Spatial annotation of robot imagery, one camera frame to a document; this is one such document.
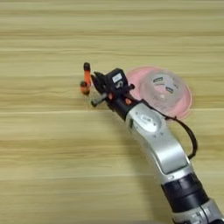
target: wooden table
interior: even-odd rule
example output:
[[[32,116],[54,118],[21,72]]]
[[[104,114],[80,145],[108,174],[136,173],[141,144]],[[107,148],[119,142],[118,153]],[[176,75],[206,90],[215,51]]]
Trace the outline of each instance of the wooden table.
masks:
[[[192,163],[224,212],[223,1],[1,0],[0,223],[172,223],[138,143],[80,94],[84,61],[103,73],[168,68],[187,82]]]

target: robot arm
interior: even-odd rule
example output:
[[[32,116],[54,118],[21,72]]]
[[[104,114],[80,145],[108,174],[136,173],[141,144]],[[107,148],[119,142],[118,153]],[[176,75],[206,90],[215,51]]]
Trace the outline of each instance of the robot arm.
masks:
[[[155,172],[169,201],[174,223],[220,224],[223,216],[209,199],[193,171],[188,156],[170,132],[165,118],[145,101],[130,95],[129,85],[122,69],[107,75],[95,73],[92,81],[101,94],[93,106],[106,101],[126,123],[133,137],[142,145],[143,153],[153,164]]]

